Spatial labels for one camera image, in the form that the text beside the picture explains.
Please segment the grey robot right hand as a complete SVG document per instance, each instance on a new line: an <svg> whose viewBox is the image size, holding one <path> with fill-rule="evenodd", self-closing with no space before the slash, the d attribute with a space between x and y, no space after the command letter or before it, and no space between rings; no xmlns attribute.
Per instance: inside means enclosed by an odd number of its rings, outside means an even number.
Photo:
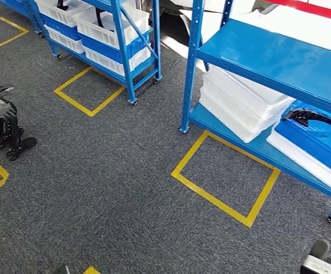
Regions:
<svg viewBox="0 0 331 274"><path fill-rule="evenodd" d="M309 252L307 268L312 273L331 273L331 258L327 257L329 251L327 240L315 242Z"/></svg>

